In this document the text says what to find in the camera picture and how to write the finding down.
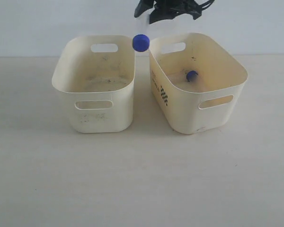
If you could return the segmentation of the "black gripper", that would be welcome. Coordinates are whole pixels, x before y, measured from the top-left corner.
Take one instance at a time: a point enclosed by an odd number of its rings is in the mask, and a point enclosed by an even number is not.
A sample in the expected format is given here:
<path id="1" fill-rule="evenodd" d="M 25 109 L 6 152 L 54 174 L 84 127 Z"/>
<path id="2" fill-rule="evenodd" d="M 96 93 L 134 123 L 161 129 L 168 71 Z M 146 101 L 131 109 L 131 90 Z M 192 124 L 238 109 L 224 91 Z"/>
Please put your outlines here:
<path id="1" fill-rule="evenodd" d="M 145 11 L 152 9 L 149 23 L 156 23 L 162 20 L 173 20 L 183 14 L 189 14 L 193 20 L 198 19 L 204 10 L 203 4 L 195 0 L 140 0 L 134 11 L 134 17 L 141 16 Z"/>

